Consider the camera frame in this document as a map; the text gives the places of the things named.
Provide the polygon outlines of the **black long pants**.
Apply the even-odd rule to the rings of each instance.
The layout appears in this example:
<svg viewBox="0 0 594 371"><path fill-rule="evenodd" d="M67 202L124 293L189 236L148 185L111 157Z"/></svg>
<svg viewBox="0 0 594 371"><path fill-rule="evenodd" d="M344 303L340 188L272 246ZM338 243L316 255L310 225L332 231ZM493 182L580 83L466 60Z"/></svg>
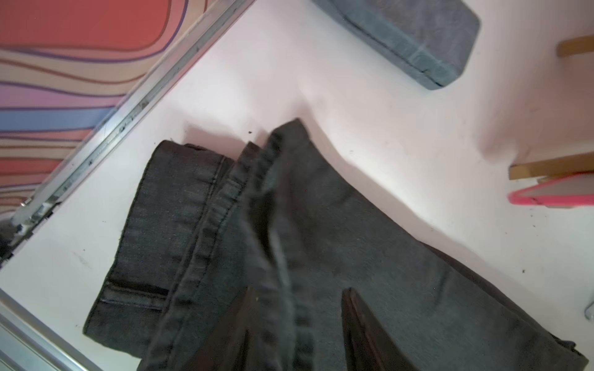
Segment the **black long pants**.
<svg viewBox="0 0 594 371"><path fill-rule="evenodd" d="M245 288L256 297L252 370L348 370L348 288L414 370L584 370L589 362L370 203L299 120L235 160L161 142L84 334L139 358L141 370L183 370Z"/></svg>

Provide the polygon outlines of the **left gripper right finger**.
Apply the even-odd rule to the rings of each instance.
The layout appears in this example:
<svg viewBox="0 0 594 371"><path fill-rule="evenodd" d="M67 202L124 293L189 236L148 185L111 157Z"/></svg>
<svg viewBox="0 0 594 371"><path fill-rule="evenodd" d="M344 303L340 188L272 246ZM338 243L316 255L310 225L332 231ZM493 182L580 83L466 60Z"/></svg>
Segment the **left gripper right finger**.
<svg viewBox="0 0 594 371"><path fill-rule="evenodd" d="M342 292L343 341L348 370L414 370L353 288Z"/></svg>

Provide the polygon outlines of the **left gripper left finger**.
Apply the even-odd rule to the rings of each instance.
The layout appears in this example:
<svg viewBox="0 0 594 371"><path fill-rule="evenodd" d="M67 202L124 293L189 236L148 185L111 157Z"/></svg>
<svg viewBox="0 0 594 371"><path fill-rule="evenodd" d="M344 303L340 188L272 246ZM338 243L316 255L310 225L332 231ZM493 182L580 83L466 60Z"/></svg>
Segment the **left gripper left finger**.
<svg viewBox="0 0 594 371"><path fill-rule="evenodd" d="M252 370L255 305L254 290L245 288L183 370Z"/></svg>

